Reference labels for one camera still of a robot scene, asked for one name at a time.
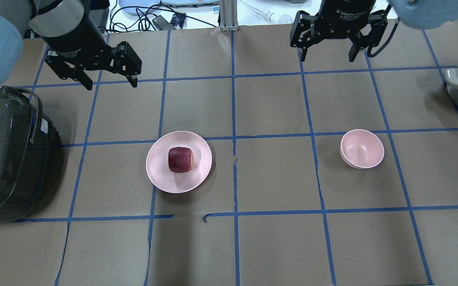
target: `plate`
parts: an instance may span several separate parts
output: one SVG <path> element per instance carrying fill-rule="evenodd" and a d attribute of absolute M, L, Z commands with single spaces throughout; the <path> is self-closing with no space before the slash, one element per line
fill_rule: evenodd
<path fill-rule="evenodd" d="M 169 170 L 169 150 L 186 147 L 192 150 L 192 170 L 174 173 Z M 201 136 L 189 131 L 175 131 L 158 139 L 146 158 L 146 172 L 151 183 L 168 193 L 184 193 L 196 188 L 211 170 L 211 149 Z"/>

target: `rice cooker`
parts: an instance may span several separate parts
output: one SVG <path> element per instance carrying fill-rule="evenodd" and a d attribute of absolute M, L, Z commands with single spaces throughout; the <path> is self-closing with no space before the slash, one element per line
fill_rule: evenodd
<path fill-rule="evenodd" d="M 36 94 L 0 87 L 0 223 L 20 219 L 36 206 L 50 149 L 58 141 Z"/>

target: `bowl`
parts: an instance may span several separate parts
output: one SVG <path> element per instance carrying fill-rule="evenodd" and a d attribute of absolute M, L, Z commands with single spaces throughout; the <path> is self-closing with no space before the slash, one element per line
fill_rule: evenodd
<path fill-rule="evenodd" d="M 174 173 L 169 170 L 169 149 L 186 147 L 194 156 L 193 169 Z M 175 131 L 162 136 L 149 149 L 146 173 L 158 189 L 168 193 L 184 193 L 198 187 L 206 179 L 212 164 L 211 149 L 199 135 L 189 131 Z"/>
<path fill-rule="evenodd" d="M 363 129 L 355 129 L 342 137 L 340 155 L 349 166 L 356 169 L 368 169 L 383 161 L 385 148 L 376 134 Z"/>

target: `cable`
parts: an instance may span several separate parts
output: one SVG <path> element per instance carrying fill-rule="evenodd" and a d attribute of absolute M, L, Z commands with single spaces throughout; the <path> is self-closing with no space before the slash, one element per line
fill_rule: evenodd
<path fill-rule="evenodd" d="M 247 3 L 247 2 L 245 2 L 243 0 L 238 0 L 238 1 L 241 2 L 243 5 L 247 6 L 247 8 L 249 8 L 254 13 L 260 15 L 261 11 L 259 9 L 257 9 L 256 7 L 253 7 L 252 5 L 250 5 L 249 3 Z"/>
<path fill-rule="evenodd" d="M 142 16 L 140 16 L 140 18 L 134 23 L 134 24 L 138 23 L 138 27 L 140 27 L 140 29 L 132 30 L 132 31 L 148 31 L 150 27 L 155 29 L 154 25 L 151 24 L 151 21 L 148 18 L 148 15 L 156 16 L 155 14 L 150 13 L 151 10 L 159 10 L 159 11 L 173 12 L 175 14 L 181 14 L 181 13 L 175 11 L 174 9 L 172 9 L 171 7 L 166 6 L 166 5 L 162 5 L 162 4 L 155 4 L 155 5 L 151 5 L 150 7 L 145 7 L 145 6 L 126 6 L 126 7 L 122 7 L 122 8 L 117 9 L 116 11 L 114 11 L 113 15 L 111 15 L 110 20 L 109 20 L 109 29 L 104 29 L 104 31 L 117 31 L 116 27 L 119 27 L 120 29 L 125 29 L 125 31 L 118 31 L 120 33 L 131 32 L 128 29 L 130 27 L 132 27 L 134 24 L 132 24 L 130 27 L 126 27 L 126 25 L 124 25 L 122 23 L 114 23 L 113 22 L 114 17 L 116 16 L 116 14 L 118 12 L 120 12 L 121 10 L 125 9 L 125 8 L 147 9 L 147 11 Z M 217 27 L 214 24 L 211 24 L 209 22 L 205 22 L 205 21 L 200 20 L 198 18 L 194 18 L 194 17 L 191 17 L 191 16 L 186 16 L 186 18 L 191 18 L 193 20 L 199 21 L 201 23 L 205 23 L 205 24 L 210 25 L 212 27 Z"/>
<path fill-rule="evenodd" d="M 391 10 L 391 5 L 388 5 L 388 7 L 385 10 L 385 13 L 383 14 L 383 20 L 386 20 L 386 17 L 388 16 L 388 13 L 390 12 L 390 10 Z M 367 57 L 373 58 L 377 56 L 381 51 L 383 51 L 384 48 L 386 48 L 386 46 L 390 43 L 391 38 L 393 38 L 393 34 L 395 34 L 395 31 L 397 30 L 399 23 L 400 23 L 400 19 L 397 18 L 395 25 L 393 26 L 393 29 L 391 30 L 390 36 L 388 37 L 386 42 L 374 54 L 372 54 L 372 47 L 369 46 L 369 48 L 367 49 Z"/>
<path fill-rule="evenodd" d="M 116 9 L 116 7 L 118 7 L 118 0 L 116 0 L 116 5 L 114 5 L 114 7 L 111 9 L 111 12 L 109 13 L 109 18 L 113 17 L 113 12 Z"/>

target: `red apple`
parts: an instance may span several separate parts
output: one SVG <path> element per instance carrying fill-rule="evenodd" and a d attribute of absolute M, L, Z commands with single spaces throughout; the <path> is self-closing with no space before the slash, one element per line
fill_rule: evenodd
<path fill-rule="evenodd" d="M 175 173 L 184 173 L 192 170 L 194 155 L 186 147 L 174 147 L 169 150 L 169 170 Z"/>

